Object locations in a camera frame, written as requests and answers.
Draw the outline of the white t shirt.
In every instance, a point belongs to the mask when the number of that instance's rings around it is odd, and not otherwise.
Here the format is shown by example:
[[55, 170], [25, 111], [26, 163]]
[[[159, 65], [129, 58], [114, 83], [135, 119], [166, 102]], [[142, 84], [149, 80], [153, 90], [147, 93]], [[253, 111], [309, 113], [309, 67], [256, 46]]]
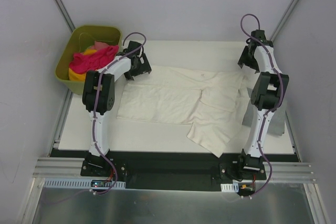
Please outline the white t shirt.
[[240, 71], [153, 66], [150, 74], [126, 83], [117, 117], [190, 125], [187, 138], [220, 157], [241, 129], [249, 102], [247, 85]]

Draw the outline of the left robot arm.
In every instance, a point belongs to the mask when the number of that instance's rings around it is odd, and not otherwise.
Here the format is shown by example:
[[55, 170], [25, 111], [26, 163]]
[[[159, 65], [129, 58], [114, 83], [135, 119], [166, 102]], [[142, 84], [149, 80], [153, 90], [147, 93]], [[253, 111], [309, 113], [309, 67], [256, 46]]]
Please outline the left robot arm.
[[143, 46], [129, 41], [110, 63], [86, 74], [82, 102], [90, 115], [89, 153], [93, 156], [105, 156], [109, 151], [107, 116], [114, 106], [115, 82], [122, 76], [133, 81], [135, 77], [152, 71]]

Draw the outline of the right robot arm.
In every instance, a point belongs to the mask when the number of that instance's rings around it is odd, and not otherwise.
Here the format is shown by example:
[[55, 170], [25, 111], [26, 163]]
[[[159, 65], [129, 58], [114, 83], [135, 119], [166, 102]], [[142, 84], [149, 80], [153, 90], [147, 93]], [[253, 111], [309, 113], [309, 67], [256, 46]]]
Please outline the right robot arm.
[[251, 92], [250, 103], [253, 107], [253, 120], [244, 153], [251, 158], [262, 156], [264, 142], [271, 119], [282, 105], [289, 76], [279, 69], [272, 41], [267, 40], [264, 30], [254, 30], [249, 43], [245, 46], [239, 67], [248, 67], [259, 74]]

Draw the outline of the salmon t shirt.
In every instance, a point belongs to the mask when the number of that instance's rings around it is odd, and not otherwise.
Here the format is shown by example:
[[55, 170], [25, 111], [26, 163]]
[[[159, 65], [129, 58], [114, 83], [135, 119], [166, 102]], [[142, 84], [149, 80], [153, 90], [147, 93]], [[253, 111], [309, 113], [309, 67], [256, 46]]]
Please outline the salmon t shirt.
[[107, 47], [109, 47], [109, 45], [107, 43], [101, 42], [101, 41], [95, 41], [94, 45], [92, 45], [89, 49], [101, 50], [101, 49], [104, 49], [104, 48], [107, 48]]

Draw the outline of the pink t shirt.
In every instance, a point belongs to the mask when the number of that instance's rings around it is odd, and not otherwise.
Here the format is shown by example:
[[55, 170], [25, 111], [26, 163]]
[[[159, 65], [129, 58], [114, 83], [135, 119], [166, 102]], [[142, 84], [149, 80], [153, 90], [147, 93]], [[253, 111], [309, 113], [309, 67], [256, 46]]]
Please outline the pink t shirt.
[[98, 70], [111, 63], [119, 51], [119, 46], [109, 46], [94, 53], [85, 55], [84, 53], [74, 53], [73, 60], [69, 64], [69, 69], [77, 74], [84, 74], [89, 70]]

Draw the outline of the yellow t shirt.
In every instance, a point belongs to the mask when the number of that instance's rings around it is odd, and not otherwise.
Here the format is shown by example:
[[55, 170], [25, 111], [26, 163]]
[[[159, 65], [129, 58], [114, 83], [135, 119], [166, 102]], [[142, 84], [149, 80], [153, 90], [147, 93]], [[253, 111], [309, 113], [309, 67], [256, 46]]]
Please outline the yellow t shirt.
[[68, 69], [68, 76], [70, 81], [84, 82], [86, 79], [86, 73], [76, 73], [71, 68]]

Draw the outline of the olive green plastic bin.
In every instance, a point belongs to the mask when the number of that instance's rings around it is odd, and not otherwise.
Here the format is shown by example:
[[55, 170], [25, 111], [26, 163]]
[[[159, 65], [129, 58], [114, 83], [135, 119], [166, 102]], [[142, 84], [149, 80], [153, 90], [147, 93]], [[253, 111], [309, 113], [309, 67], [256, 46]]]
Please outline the olive green plastic bin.
[[87, 72], [98, 70], [121, 49], [122, 33], [111, 26], [84, 25], [68, 40], [55, 69], [56, 79], [81, 95]]

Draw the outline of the grey folded t shirt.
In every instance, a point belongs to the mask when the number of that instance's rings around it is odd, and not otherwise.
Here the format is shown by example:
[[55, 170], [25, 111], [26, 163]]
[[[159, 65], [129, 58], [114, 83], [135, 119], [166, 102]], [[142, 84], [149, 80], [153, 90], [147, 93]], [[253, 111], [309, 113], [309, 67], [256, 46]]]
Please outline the grey folded t shirt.
[[[242, 125], [251, 127], [253, 121], [253, 105], [248, 104], [246, 113], [244, 115]], [[282, 136], [285, 132], [285, 115], [286, 115], [287, 101], [283, 101], [282, 105], [275, 111], [268, 128], [268, 134], [275, 136]]]

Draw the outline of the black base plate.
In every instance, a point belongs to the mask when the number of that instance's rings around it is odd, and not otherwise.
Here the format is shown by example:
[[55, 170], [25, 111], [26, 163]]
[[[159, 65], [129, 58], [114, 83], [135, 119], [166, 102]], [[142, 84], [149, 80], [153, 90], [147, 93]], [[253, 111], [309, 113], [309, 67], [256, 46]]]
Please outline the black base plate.
[[107, 154], [109, 163], [88, 151], [52, 150], [51, 157], [83, 158], [80, 175], [100, 177], [108, 182], [117, 179], [127, 189], [218, 191], [221, 184], [234, 180], [264, 181], [266, 171], [238, 172], [237, 153], [217, 158], [205, 153], [122, 152]]

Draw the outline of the aluminium front rail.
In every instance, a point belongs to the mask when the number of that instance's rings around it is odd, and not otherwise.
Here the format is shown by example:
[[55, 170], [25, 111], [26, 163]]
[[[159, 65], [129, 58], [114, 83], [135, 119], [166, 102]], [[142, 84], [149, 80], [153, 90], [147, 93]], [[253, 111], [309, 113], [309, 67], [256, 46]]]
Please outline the aluminium front rail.
[[[83, 158], [41, 157], [35, 166], [34, 177], [80, 177]], [[271, 183], [316, 184], [309, 163], [272, 162]]]

